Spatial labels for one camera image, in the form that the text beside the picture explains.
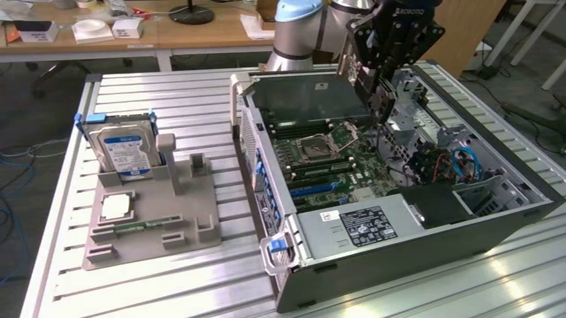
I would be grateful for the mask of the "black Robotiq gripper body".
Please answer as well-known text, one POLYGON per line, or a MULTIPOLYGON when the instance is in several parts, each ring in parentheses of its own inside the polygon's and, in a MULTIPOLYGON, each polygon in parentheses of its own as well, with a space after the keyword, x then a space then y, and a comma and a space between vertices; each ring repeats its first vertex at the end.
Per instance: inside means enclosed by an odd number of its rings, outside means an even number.
POLYGON ((413 42, 433 23, 441 1, 377 1, 371 26, 378 44, 413 42))

